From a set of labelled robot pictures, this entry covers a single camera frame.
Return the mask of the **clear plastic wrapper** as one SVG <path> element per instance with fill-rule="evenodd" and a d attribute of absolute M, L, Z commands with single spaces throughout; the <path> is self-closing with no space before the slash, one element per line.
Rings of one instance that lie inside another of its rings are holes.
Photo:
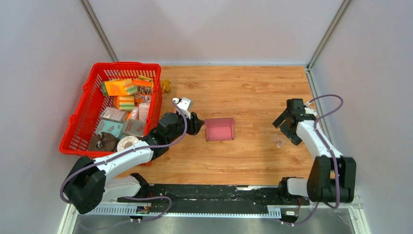
<path fill-rule="evenodd" d="M 281 149 L 286 143 L 286 138 L 283 134 L 274 134 L 271 140 L 278 149 Z"/>

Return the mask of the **pink paper box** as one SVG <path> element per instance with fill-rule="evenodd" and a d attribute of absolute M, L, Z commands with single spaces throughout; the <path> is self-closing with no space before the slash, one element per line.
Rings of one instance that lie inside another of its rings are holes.
<path fill-rule="evenodd" d="M 234 140 L 234 125 L 235 119 L 232 117 L 206 119 L 206 141 Z"/>

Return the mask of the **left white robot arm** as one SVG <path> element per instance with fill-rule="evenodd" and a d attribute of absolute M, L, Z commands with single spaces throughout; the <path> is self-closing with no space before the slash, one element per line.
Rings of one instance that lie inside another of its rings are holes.
<path fill-rule="evenodd" d="M 188 117 L 179 112 L 166 113 L 155 128 L 131 147 L 95 159 L 80 157 L 62 182 L 60 198 L 73 204 L 81 214 L 90 212 L 102 201 L 105 186 L 114 177 L 134 166 L 154 161 L 186 134 L 197 135 L 204 123 L 195 112 Z"/>

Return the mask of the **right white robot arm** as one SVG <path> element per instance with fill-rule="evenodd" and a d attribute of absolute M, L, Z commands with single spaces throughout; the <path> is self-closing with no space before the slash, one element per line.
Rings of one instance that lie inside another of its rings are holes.
<path fill-rule="evenodd" d="M 321 203 L 353 202 L 356 161 L 345 157 L 327 139 L 308 104 L 301 98 L 288 99 L 286 109 L 274 120 L 273 126 L 294 145 L 304 143 L 314 159 L 308 178 L 284 177 L 281 180 L 280 202 L 290 204 L 298 196 Z"/>

